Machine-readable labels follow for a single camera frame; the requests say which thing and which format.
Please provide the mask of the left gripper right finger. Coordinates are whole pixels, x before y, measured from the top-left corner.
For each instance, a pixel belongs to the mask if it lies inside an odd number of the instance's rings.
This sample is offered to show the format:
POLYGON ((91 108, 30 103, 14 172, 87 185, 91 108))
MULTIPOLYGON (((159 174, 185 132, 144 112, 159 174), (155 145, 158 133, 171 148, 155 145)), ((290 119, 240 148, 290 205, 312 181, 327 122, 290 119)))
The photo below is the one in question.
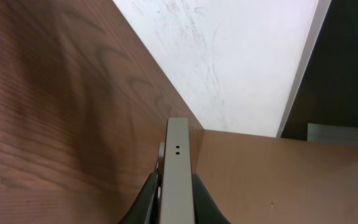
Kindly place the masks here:
POLYGON ((192 174, 192 188, 196 224, 230 224, 197 174, 192 174))

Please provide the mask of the Galaxy S25 Ultra smartphone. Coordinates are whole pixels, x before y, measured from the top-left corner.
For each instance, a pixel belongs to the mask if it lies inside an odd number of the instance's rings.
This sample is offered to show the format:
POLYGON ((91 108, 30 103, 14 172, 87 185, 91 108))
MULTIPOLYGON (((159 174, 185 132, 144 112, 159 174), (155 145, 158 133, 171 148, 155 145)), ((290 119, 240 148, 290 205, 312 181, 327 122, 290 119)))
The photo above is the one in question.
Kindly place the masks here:
POLYGON ((188 120, 169 118, 165 138, 159 224, 194 224, 188 120))

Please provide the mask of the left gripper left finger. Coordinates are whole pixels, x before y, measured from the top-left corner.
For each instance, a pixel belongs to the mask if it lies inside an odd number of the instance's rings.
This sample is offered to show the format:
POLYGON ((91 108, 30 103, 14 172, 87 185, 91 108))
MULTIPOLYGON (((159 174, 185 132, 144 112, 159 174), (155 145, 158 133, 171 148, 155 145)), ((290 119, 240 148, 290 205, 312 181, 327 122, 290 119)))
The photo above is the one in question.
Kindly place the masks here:
POLYGON ((119 224, 157 224, 158 188, 158 171, 155 170, 148 176, 134 203, 119 224))

